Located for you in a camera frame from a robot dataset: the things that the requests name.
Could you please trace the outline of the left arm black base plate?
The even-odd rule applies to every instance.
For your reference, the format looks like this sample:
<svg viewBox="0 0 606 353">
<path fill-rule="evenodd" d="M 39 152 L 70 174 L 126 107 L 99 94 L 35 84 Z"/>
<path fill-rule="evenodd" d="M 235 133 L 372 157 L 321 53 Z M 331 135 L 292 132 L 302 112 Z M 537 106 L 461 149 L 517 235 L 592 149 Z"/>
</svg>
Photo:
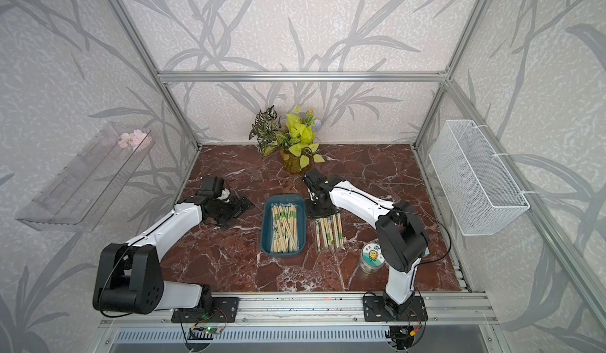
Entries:
<svg viewBox="0 0 606 353">
<path fill-rule="evenodd" d="M 234 323 L 239 301 L 238 297 L 213 297 L 212 300 L 206 301 L 203 307 L 175 310 L 170 321 L 176 324 Z"/>
</svg>

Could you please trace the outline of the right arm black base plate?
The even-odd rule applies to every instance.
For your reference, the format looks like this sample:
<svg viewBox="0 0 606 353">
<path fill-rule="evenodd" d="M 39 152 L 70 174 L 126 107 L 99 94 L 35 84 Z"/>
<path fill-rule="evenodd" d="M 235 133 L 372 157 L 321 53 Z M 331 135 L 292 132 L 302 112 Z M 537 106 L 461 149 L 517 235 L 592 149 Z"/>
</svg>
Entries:
<svg viewBox="0 0 606 353">
<path fill-rule="evenodd" d="M 428 321 L 425 301 L 421 296 L 413 295 L 403 304 L 397 304 L 387 295 L 378 296 L 366 292 L 362 296 L 365 321 Z"/>
</svg>

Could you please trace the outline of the teal plastic storage box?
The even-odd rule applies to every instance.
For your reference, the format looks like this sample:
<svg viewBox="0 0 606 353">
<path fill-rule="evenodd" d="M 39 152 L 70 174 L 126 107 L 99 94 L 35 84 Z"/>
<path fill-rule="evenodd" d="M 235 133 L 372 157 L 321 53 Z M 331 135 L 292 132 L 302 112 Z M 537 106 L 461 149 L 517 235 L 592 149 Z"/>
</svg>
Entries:
<svg viewBox="0 0 606 353">
<path fill-rule="evenodd" d="M 298 256 L 306 245 L 306 205 L 296 194 L 276 195 L 264 204 L 260 247 L 276 258 Z"/>
</svg>

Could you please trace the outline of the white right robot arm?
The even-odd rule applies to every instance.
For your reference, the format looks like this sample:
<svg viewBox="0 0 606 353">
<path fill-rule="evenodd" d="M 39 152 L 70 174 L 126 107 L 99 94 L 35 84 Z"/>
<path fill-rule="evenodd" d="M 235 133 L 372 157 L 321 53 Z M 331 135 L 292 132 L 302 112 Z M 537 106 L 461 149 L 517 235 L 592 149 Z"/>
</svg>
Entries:
<svg viewBox="0 0 606 353">
<path fill-rule="evenodd" d="M 358 189 L 340 176 L 312 169 L 303 176 L 312 216 L 327 217 L 344 209 L 374 227 L 389 266 L 384 297 L 391 305 L 408 304 L 418 266 L 429 246 L 425 225 L 407 201 L 389 202 Z"/>
</svg>

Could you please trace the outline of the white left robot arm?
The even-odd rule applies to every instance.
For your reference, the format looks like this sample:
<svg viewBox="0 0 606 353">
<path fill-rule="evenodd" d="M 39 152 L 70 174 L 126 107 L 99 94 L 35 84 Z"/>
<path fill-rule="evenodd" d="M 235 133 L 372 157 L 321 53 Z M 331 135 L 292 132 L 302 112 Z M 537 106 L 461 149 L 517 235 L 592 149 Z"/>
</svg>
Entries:
<svg viewBox="0 0 606 353">
<path fill-rule="evenodd" d="M 237 220 L 252 207 L 245 196 L 227 187 L 224 179 L 206 176 L 195 195 L 184 198 L 153 226 L 124 243 L 111 243 L 100 253 L 93 291 L 93 308 L 115 318 L 157 310 L 196 310 L 213 315 L 208 285 L 164 280 L 164 255 L 192 228 L 208 219 L 220 227 Z"/>
</svg>

